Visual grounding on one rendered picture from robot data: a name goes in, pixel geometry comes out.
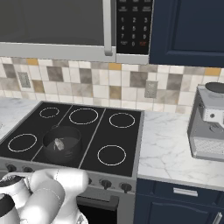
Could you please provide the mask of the dark grey pot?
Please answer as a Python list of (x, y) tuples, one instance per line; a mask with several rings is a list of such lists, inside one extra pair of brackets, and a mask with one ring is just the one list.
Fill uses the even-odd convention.
[(81, 133), (75, 127), (56, 126), (43, 137), (46, 158), (56, 164), (64, 164), (81, 154)]

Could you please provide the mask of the black hob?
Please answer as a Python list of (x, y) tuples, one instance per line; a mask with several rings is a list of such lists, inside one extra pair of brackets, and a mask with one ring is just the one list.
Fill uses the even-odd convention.
[[(88, 172), (91, 186), (104, 189), (101, 180), (106, 179), (112, 183), (108, 190), (123, 192), (121, 183), (128, 183), (127, 193), (134, 193), (143, 119), (141, 110), (42, 101), (0, 139), (0, 174), (8, 172), (7, 165), (15, 165), (15, 172), (26, 166), (79, 168)], [(43, 137), (56, 126), (75, 127), (81, 134), (80, 155), (64, 164), (44, 154)]]

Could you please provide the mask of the silver microwave oven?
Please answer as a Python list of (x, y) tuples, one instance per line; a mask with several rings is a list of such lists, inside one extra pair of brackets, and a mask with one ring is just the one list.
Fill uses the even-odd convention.
[(149, 63), (152, 0), (111, 0), (112, 56), (102, 0), (0, 0), (0, 56)]

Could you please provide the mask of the grey coffee machine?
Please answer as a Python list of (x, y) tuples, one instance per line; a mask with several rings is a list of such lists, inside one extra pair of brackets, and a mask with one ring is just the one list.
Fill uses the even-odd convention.
[(224, 83), (196, 87), (187, 136), (193, 158), (224, 162)]

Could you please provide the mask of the black oven door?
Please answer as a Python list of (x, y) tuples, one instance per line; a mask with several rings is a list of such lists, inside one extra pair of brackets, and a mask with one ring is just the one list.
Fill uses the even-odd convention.
[(125, 199), (119, 198), (119, 205), (115, 211), (81, 206), (79, 209), (85, 214), (89, 224), (133, 224), (134, 207)]

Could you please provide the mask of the navy drawer front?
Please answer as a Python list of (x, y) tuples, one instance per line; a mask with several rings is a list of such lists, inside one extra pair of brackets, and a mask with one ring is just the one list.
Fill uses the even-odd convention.
[(224, 192), (139, 178), (136, 192), (170, 200), (224, 208)]

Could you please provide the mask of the navy base cupboard door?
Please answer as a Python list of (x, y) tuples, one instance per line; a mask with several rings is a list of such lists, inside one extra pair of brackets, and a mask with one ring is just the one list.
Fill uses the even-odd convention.
[(213, 224), (218, 212), (224, 224), (224, 208), (138, 194), (134, 224)]

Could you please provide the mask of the grey wall socket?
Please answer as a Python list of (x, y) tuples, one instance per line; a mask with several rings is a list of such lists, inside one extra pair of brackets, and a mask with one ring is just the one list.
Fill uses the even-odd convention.
[(18, 78), (20, 80), (20, 84), (21, 84), (22, 88), (30, 88), (31, 87), (31, 83), (29, 81), (28, 73), (19, 72), (18, 73)]
[(145, 85), (145, 98), (155, 98), (157, 96), (158, 83), (156, 81), (147, 80)]

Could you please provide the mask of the navy wall cupboard door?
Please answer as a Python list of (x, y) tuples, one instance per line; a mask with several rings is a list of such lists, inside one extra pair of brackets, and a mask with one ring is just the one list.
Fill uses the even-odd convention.
[(224, 67), (224, 0), (155, 0), (150, 63)]

